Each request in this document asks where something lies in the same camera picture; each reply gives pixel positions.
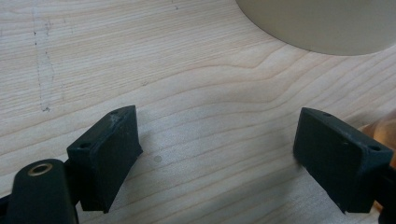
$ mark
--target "wooden surface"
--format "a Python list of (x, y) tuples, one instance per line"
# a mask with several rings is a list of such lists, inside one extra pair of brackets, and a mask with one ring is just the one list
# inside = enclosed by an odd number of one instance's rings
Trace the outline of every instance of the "wooden surface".
[(144, 153), (110, 213), (82, 223), (375, 223), (294, 161), (302, 106), (355, 127), (393, 109), (396, 48), (339, 57), (269, 36), (234, 0), (2, 1), (0, 196), (136, 105)]

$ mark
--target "wooden table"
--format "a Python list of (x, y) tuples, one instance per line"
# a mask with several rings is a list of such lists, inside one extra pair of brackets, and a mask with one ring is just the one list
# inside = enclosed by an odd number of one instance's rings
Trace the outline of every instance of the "wooden table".
[(144, 153), (82, 223), (376, 223), (343, 215), (292, 157), (301, 107), (355, 127), (396, 103), (396, 48), (285, 44), (234, 0), (3, 1), (0, 196), (23, 166), (136, 105)]

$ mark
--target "pencil mark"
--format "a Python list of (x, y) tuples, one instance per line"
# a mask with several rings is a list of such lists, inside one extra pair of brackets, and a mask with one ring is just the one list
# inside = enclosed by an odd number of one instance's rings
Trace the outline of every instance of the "pencil mark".
[(40, 90), (40, 107), (43, 112), (50, 112), (50, 101), (55, 71), (49, 54), (49, 37), (52, 23), (42, 19), (34, 1), (32, 14), (35, 35), (36, 70)]

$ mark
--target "black plastic part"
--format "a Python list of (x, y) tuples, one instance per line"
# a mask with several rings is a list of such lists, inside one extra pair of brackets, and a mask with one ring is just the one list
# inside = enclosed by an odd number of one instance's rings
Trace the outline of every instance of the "black plastic part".
[(385, 207), (385, 214), (396, 217), (396, 171), (389, 167), (375, 182), (375, 199)]
[(375, 181), (389, 167), (392, 151), (319, 110), (303, 108), (294, 157), (327, 191), (341, 211), (368, 213)]
[(0, 224), (4, 223), (8, 208), (9, 195), (0, 198)]
[(17, 173), (6, 223), (78, 223), (75, 206), (70, 201), (63, 162), (37, 161)]
[(107, 213), (142, 152), (134, 105), (108, 113), (68, 147), (83, 210)]
[(394, 210), (384, 208), (379, 215), (378, 224), (395, 224), (396, 213)]
[(76, 205), (81, 198), (81, 186), (78, 181), (79, 170), (70, 164), (70, 160), (64, 163), (64, 169), (66, 170), (66, 178), (70, 190), (70, 200), (73, 205)]

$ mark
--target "hole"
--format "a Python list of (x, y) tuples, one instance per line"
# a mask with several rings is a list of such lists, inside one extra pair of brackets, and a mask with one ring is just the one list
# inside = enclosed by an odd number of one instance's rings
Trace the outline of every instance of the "hole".
[(79, 145), (80, 148), (84, 148), (84, 147), (90, 147), (91, 143), (82, 143), (81, 145)]
[(41, 164), (38, 164), (37, 166), (34, 166), (32, 169), (30, 169), (27, 174), (29, 176), (43, 175), (44, 173), (48, 172), (50, 169), (52, 169), (52, 164), (41, 163)]
[(376, 147), (376, 146), (369, 146), (369, 148), (370, 148), (371, 150), (374, 150), (374, 151), (379, 151), (379, 150), (381, 150), (380, 147)]

